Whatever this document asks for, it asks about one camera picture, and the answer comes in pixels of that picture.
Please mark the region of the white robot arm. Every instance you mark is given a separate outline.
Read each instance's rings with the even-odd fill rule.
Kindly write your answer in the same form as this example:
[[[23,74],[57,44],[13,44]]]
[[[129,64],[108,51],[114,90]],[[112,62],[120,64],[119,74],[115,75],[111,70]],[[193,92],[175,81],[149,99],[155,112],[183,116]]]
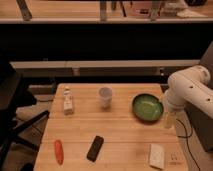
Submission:
[[[191,103],[213,119],[213,90],[207,87],[211,78],[207,68],[195,65],[172,73],[168,78],[168,89],[162,96],[165,107],[164,127],[169,129],[176,119],[175,114]]]

